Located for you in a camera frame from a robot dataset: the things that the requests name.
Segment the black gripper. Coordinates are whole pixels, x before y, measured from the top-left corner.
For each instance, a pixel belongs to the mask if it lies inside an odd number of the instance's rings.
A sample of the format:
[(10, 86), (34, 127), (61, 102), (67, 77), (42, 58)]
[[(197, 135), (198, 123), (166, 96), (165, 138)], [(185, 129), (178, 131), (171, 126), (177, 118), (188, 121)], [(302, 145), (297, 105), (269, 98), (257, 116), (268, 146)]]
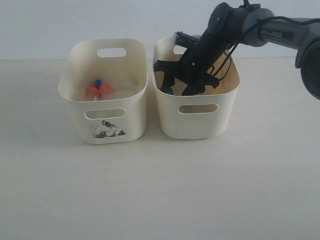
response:
[(179, 60), (157, 60), (153, 70), (164, 73), (160, 90), (165, 92), (167, 88), (172, 88), (175, 80), (186, 84), (182, 96), (202, 94), (206, 86), (217, 88), (220, 80), (209, 74), (208, 70), (230, 47), (230, 43), (218, 37), (203, 34), (193, 47), (186, 48)]

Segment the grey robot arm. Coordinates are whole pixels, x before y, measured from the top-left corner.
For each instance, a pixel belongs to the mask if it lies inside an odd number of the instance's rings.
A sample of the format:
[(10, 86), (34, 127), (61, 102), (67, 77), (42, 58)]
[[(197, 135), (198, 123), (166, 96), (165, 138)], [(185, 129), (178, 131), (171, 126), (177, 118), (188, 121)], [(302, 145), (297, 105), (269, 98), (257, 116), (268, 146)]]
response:
[(155, 72), (163, 73), (160, 90), (171, 94), (175, 81), (185, 84), (183, 96), (204, 93), (210, 86), (217, 88), (222, 79), (214, 63), (225, 56), (230, 59), (238, 45), (262, 47), (273, 43), (297, 51), (295, 67), (300, 70), (306, 90), (314, 97), (320, 96), (320, 21), (317, 18), (290, 18), (276, 16), (248, 1), (238, 7), (226, 2), (212, 11), (206, 29), (195, 37), (181, 31), (174, 33), (172, 41), (185, 48), (175, 61), (157, 60)]

